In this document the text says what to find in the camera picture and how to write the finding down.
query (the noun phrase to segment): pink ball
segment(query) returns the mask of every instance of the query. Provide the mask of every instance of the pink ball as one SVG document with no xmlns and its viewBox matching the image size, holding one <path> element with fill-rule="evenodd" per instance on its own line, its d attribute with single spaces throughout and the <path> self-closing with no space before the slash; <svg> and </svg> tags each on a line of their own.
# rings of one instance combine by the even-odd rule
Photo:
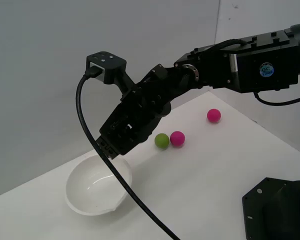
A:
<svg viewBox="0 0 300 240">
<path fill-rule="evenodd" d="M 170 136 L 170 142 L 175 147 L 181 147 L 185 140 L 185 135 L 180 131 L 174 131 Z"/>
<path fill-rule="evenodd" d="M 218 109 L 210 109 L 206 117 L 211 123 L 217 123 L 221 119 L 221 112 Z"/>
</svg>

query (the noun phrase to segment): white bowl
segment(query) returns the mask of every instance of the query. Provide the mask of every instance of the white bowl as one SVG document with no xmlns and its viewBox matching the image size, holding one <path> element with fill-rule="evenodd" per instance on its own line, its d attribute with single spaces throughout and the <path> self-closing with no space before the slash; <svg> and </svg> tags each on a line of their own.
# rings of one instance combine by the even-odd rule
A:
<svg viewBox="0 0 300 240">
<path fill-rule="evenodd" d="M 132 173 L 126 160 L 117 157 L 111 161 L 131 186 Z M 126 196 L 126 190 L 98 155 L 80 162 L 70 173 L 65 187 L 68 206 L 86 216 L 114 211 Z"/>
</svg>

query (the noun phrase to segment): white wall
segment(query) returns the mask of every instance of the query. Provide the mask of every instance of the white wall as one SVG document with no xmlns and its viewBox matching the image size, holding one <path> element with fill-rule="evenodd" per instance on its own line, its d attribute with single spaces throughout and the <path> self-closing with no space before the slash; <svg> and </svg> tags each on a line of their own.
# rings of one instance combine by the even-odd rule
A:
<svg viewBox="0 0 300 240">
<path fill-rule="evenodd" d="M 213 44 L 218 7 L 215 0 L 0 0 L 0 194 L 92 148 L 75 108 L 87 55 L 126 59 L 138 82 L 156 64 L 170 67 Z M 85 85 L 83 111 L 96 137 L 120 98 L 115 86 Z"/>
<path fill-rule="evenodd" d="M 295 24 L 300 24 L 300 0 L 221 0 L 216 42 L 287 29 Z M 259 103 L 252 93 L 239 94 L 227 89 L 212 92 L 300 151 L 300 103 L 266 106 Z M 270 102 L 298 98 L 300 77 L 298 85 L 262 92 L 260 97 Z"/>
</svg>

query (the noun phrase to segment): black cable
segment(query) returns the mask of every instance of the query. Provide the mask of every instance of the black cable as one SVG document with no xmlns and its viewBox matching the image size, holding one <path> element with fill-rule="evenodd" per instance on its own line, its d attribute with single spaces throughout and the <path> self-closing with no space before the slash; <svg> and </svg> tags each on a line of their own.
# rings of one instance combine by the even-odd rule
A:
<svg viewBox="0 0 300 240">
<path fill-rule="evenodd" d="M 211 54 L 214 53 L 216 51 L 219 51 L 221 49 L 224 49 L 226 47 L 235 45 L 235 44 L 240 44 L 241 46 L 247 45 L 248 43 L 244 40 L 241 39 L 229 39 L 220 43 L 217 43 L 215 45 L 213 45 L 212 47 L 208 48 L 207 50 L 205 50 L 203 52 L 203 54 Z"/>
<path fill-rule="evenodd" d="M 85 74 L 81 78 L 75 94 L 75 106 L 76 106 L 76 112 L 79 117 L 80 124 L 82 126 L 82 129 L 88 138 L 89 142 L 95 149 L 95 151 L 99 154 L 101 159 L 104 161 L 104 163 L 108 166 L 108 168 L 111 170 L 113 175 L 118 179 L 118 181 L 121 183 L 121 185 L 124 187 L 124 189 L 127 191 L 127 193 L 132 197 L 132 199 L 136 202 L 136 204 L 139 205 L 139 207 L 163 230 L 166 234 L 168 234 L 173 240 L 180 240 L 162 221 L 159 220 L 159 218 L 154 215 L 151 210 L 141 201 L 141 199 L 135 194 L 135 192 L 131 189 L 131 187 L 127 184 L 125 179 L 121 176 L 121 174 L 118 172 L 118 170 L 115 168 L 115 166 L 110 162 L 110 160 L 107 158 L 107 156 L 104 154 L 104 152 L 101 150 L 101 148 L 96 143 L 94 137 L 92 136 L 91 132 L 88 129 L 88 126 L 86 124 L 82 108 L 81 108 L 81 91 L 83 88 L 83 85 L 86 80 L 89 78 L 96 78 L 98 75 L 102 73 L 102 70 L 100 70 L 98 67 L 90 67 L 87 71 L 85 71 Z"/>
<path fill-rule="evenodd" d="M 283 101 L 283 102 L 270 102 L 270 101 L 265 101 L 263 99 L 261 99 L 259 97 L 259 94 L 257 92 L 254 92 L 254 97 L 260 102 L 263 103 L 265 105 L 269 105 L 269 106 L 287 106 L 287 105 L 291 105 L 291 104 L 296 104 L 296 103 L 300 103 L 300 97 L 294 100 L 290 100 L 290 101 Z"/>
</svg>

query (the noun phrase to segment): circular logo sticker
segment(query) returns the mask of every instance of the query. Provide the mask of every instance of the circular logo sticker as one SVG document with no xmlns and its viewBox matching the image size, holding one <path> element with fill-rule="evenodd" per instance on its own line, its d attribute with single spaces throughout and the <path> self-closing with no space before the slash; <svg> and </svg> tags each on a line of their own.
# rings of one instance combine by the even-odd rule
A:
<svg viewBox="0 0 300 240">
<path fill-rule="evenodd" d="M 264 78 L 268 78 L 274 74 L 275 69 L 270 62 L 265 62 L 260 66 L 260 75 Z"/>
</svg>

